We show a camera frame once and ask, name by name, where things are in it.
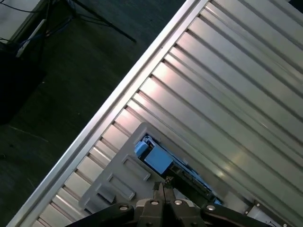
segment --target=screw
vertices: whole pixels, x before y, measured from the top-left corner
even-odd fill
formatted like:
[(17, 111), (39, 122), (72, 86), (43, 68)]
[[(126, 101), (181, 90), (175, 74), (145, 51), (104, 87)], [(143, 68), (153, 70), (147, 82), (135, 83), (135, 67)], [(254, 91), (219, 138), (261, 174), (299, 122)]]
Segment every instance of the screw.
[(120, 207), (120, 210), (127, 210), (128, 209), (128, 206), (121, 206)]
[(206, 209), (208, 209), (208, 210), (215, 210), (216, 207), (214, 207), (213, 205), (208, 205), (208, 206), (206, 207)]
[(175, 200), (175, 204), (176, 204), (176, 205), (181, 205), (181, 204), (182, 204), (182, 201), (181, 201), (181, 200)]

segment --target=cable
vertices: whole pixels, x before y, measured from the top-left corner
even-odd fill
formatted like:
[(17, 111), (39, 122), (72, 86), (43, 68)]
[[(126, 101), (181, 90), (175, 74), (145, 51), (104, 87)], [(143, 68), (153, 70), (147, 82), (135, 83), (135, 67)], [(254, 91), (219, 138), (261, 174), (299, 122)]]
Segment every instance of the cable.
[(48, 29), (48, 25), (49, 25), (49, 20), (51, 17), (51, 12), (53, 9), (53, 0), (48, 0), (48, 4), (47, 4), (47, 10), (46, 10), (46, 15), (45, 15), (45, 28), (42, 34), (42, 42), (40, 45), (40, 50), (39, 50), (39, 54), (38, 54), (38, 64), (41, 63), (42, 60), (42, 55), (43, 55), (43, 51), (44, 51), (44, 43), (45, 43), (45, 38), (47, 35), (47, 29)]
[(97, 22), (95, 22), (95, 21), (90, 21), (90, 20), (86, 20), (86, 19), (83, 19), (83, 18), (80, 18), (80, 19), (81, 19), (81, 20), (84, 20), (84, 21), (87, 21), (87, 22), (89, 22), (89, 23), (96, 24), (96, 25), (102, 25), (102, 26), (105, 26), (105, 27), (110, 27), (109, 25), (97, 23)]
[(4, 6), (7, 6), (7, 7), (11, 8), (11, 9), (15, 9), (15, 10), (21, 11), (21, 12), (25, 12), (25, 13), (41, 13), (41, 12), (44, 11), (44, 10), (27, 11), (27, 10), (23, 10), (23, 9), (18, 9), (18, 8), (15, 8), (15, 7), (13, 7), (13, 6), (9, 6), (9, 5), (3, 3), (4, 1), (5, 1), (5, 0), (2, 0), (2, 1), (0, 2), (0, 4), (1, 4), (1, 5), (4, 5)]
[(89, 19), (93, 19), (93, 20), (97, 20), (97, 21), (100, 21), (100, 22), (103, 22), (103, 21), (101, 21), (100, 19), (98, 19), (98, 18), (94, 18), (94, 17), (90, 17), (90, 16), (86, 16), (86, 15), (84, 15), (84, 14), (81, 14), (81, 13), (77, 13), (78, 15), (80, 15), (80, 16), (82, 16), (82, 17), (87, 17), (87, 18), (89, 18)]

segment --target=aluminum rail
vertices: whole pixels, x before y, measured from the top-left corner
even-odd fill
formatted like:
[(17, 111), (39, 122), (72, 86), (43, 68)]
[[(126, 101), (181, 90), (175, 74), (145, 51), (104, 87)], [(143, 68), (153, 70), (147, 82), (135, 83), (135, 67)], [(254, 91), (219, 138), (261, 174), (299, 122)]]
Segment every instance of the aluminum rail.
[(78, 200), (141, 122), (303, 226), (302, 62), (303, 16), (286, 1), (187, 0), (8, 226), (88, 215)]

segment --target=tripod leg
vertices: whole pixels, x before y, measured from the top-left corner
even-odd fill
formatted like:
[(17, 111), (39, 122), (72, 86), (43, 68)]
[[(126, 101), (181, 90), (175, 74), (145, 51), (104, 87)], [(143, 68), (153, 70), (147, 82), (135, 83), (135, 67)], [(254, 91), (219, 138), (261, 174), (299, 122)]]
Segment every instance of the tripod leg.
[(96, 13), (95, 11), (93, 11), (92, 9), (88, 8), (86, 5), (84, 5), (83, 3), (81, 3), (78, 0), (72, 0), (73, 2), (75, 2), (77, 5), (79, 5), (80, 7), (82, 7), (83, 9), (85, 9), (87, 12), (89, 12), (90, 14), (94, 15), (96, 18), (98, 18), (99, 20), (103, 21), (104, 23), (106, 23), (108, 26), (110, 26), (111, 28), (113, 28), (114, 30), (116, 30), (118, 33), (124, 35), (126, 38), (130, 39), (131, 41), (133, 41), (134, 43), (136, 43), (137, 41), (132, 38), (129, 34), (125, 33), (124, 31), (122, 31), (120, 28), (116, 27), (115, 25), (113, 25), (113, 23), (109, 22), (108, 20), (106, 20), (104, 17), (100, 16), (98, 13)]

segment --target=metal frame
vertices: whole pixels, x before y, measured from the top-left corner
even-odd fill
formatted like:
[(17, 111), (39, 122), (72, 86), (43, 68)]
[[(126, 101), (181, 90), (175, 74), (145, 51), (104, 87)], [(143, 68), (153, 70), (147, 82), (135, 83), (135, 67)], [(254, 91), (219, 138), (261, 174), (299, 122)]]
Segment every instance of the metal frame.
[(66, 150), (8, 226), (30, 226), (88, 154), (100, 135), (209, 0), (187, 0)]

